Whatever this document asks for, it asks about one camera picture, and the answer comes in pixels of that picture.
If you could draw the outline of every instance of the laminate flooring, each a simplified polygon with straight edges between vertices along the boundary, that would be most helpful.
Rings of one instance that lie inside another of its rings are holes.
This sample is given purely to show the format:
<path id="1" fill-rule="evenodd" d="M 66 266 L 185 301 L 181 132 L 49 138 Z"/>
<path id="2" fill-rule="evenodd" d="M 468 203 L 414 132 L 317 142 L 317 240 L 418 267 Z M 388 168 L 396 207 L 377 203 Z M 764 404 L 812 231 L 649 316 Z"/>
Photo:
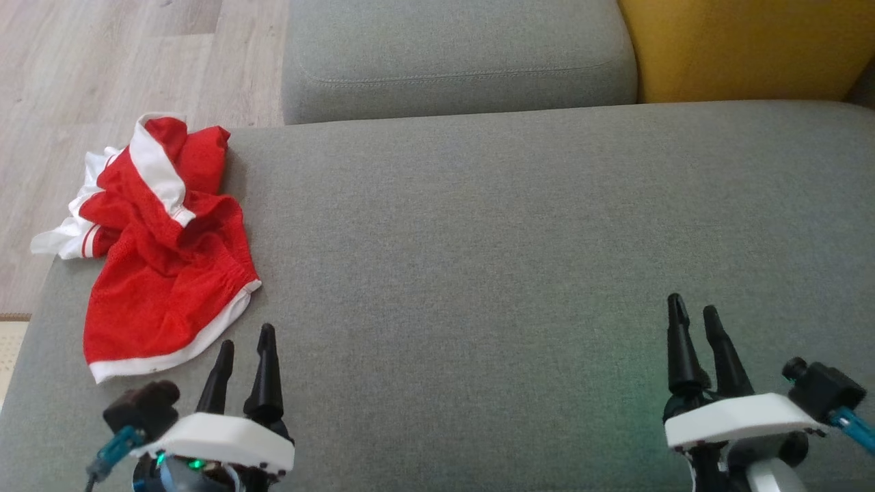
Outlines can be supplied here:
<path id="1" fill-rule="evenodd" d="M 0 2 L 0 313 L 33 313 L 86 151 L 124 146 L 149 111 L 189 128 L 283 124 L 288 0 Z"/>

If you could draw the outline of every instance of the gray fabric upholstery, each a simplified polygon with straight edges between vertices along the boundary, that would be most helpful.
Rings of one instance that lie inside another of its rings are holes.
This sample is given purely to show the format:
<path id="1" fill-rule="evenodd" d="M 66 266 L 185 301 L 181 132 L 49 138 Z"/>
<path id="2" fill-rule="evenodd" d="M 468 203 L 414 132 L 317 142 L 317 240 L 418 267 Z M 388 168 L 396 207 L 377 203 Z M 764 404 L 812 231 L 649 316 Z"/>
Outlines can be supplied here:
<path id="1" fill-rule="evenodd" d="M 226 189 L 264 287 L 227 332 L 228 408 L 271 321 L 297 439 L 277 491 L 689 490 L 660 421 L 669 293 L 718 306 L 757 391 L 786 391 L 794 355 L 875 383 L 873 134 L 875 113 L 829 102 L 235 130 Z M 100 268 L 52 267 L 0 414 L 0 490 L 75 490 L 104 405 L 149 379 L 95 387 L 82 360 Z M 182 412 L 217 350 L 161 375 Z M 800 471 L 875 488 L 841 435 Z"/>
<path id="2" fill-rule="evenodd" d="M 614 0 L 292 0 L 287 123 L 635 102 Z"/>
<path id="3" fill-rule="evenodd" d="M 848 93 L 848 102 L 875 109 L 875 58 L 860 74 L 857 83 Z"/>

